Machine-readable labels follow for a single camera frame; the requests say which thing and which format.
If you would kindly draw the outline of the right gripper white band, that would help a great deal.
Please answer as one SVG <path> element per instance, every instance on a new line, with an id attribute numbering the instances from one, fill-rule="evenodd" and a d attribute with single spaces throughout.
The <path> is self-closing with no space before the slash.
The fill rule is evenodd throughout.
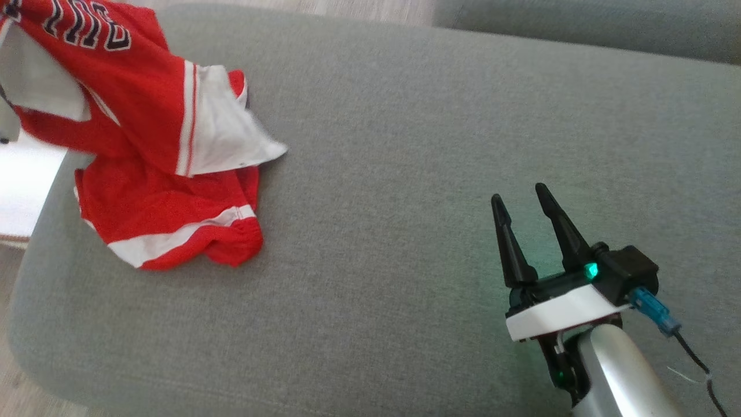
<path id="1" fill-rule="evenodd" d="M 625 378 L 616 370 L 627 343 L 621 312 L 591 285 L 597 268 L 590 246 L 545 183 L 535 185 L 552 222 L 564 273 L 539 279 L 513 234 L 500 195 L 490 199 L 503 278 L 509 288 L 506 325 L 512 340 L 537 341 L 548 377 L 573 406 L 622 406 Z"/>

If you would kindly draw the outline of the red shorts with white band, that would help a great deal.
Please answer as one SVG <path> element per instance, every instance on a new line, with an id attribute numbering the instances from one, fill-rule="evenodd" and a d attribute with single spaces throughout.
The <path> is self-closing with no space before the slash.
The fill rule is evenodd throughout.
<path id="1" fill-rule="evenodd" d="M 135 268 L 163 271 L 201 254 L 235 267 L 262 249 L 256 166 L 188 178 L 98 156 L 75 180 L 84 222 Z"/>

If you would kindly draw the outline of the red basketball jersey with number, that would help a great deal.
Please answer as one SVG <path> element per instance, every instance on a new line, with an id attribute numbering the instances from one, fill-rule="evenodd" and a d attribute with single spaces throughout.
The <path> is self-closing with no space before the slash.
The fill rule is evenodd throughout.
<path id="1" fill-rule="evenodd" d="M 193 177 L 288 150 L 247 108 L 244 75 L 172 53 L 156 13 L 106 0 L 1 0 L 0 85 L 37 139 Z"/>

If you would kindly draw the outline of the large grey sofa seat cushion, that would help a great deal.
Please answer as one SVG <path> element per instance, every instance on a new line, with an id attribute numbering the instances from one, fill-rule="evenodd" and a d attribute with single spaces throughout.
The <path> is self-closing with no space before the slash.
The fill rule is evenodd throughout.
<path id="1" fill-rule="evenodd" d="M 132 268 L 79 216 L 69 153 L 23 258 L 8 341 L 37 385 L 132 417 L 556 417 L 508 335 L 490 206 L 561 267 L 535 183 L 588 243 L 636 246 L 741 417 L 741 68 L 231 5 L 158 18 L 170 49 L 244 68 L 288 153 L 239 266 Z"/>

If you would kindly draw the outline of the small grey sofa cushion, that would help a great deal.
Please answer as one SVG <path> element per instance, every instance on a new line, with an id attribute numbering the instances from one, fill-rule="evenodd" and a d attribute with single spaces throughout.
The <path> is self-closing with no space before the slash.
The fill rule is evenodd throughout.
<path id="1" fill-rule="evenodd" d="M 741 66 L 741 0 L 435 0 L 433 24 Z"/>

